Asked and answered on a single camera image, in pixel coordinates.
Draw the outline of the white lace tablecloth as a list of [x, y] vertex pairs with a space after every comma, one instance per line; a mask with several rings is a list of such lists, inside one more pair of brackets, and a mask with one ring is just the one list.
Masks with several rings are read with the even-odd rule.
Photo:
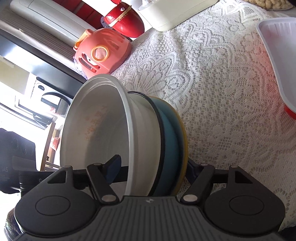
[[113, 73], [127, 90], [178, 111], [192, 160], [238, 165], [275, 193], [286, 209], [282, 228], [295, 226], [295, 121], [256, 25], [285, 16], [219, 1], [172, 30], [145, 32]]

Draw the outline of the white floor appliance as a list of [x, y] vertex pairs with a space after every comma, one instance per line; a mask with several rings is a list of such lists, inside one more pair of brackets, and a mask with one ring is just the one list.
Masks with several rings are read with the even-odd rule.
[[13, 0], [10, 10], [73, 47], [85, 30], [96, 29], [54, 1]]

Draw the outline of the white rectangular tissue box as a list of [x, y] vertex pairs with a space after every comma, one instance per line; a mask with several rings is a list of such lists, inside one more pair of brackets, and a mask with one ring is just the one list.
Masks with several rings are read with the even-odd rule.
[[165, 32], [216, 3], [217, 0], [143, 1], [138, 11], [152, 28]]

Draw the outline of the red plastic tray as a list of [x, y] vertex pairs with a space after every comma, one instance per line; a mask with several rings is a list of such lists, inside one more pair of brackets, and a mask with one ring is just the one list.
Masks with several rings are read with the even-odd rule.
[[296, 120], [295, 104], [285, 103], [284, 110], [292, 119]]

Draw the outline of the red vase shaped bin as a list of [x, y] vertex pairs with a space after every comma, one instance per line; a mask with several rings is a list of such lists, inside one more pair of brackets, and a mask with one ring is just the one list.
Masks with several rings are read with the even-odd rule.
[[131, 5], [123, 1], [111, 1], [115, 7], [101, 18], [104, 28], [110, 28], [126, 38], [135, 39], [145, 31], [144, 22]]

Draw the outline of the white plastic tray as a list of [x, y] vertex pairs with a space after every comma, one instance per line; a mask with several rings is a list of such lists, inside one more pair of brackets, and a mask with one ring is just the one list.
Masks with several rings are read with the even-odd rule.
[[280, 96], [295, 112], [295, 17], [262, 20], [256, 29], [273, 67]]

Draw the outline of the pink toy carrier case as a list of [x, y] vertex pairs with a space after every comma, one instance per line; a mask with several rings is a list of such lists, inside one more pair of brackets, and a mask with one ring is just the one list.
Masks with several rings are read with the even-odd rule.
[[114, 72], [132, 50], [131, 42], [112, 29], [87, 29], [76, 41], [74, 66], [85, 79]]

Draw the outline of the glass jar of peanuts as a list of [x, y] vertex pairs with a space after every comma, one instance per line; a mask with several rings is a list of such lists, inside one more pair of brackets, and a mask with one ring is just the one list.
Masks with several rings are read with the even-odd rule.
[[294, 6], [286, 0], [244, 0], [250, 4], [261, 7], [265, 10], [271, 11], [285, 11], [293, 8]]

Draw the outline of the large white bowl orange print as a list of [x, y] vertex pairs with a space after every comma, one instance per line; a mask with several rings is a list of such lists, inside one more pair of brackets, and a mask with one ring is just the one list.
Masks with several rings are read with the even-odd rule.
[[161, 159], [161, 129], [152, 105], [129, 94], [107, 74], [86, 81], [75, 95], [62, 132], [60, 164], [84, 169], [121, 157], [127, 179], [114, 185], [120, 195], [150, 195]]

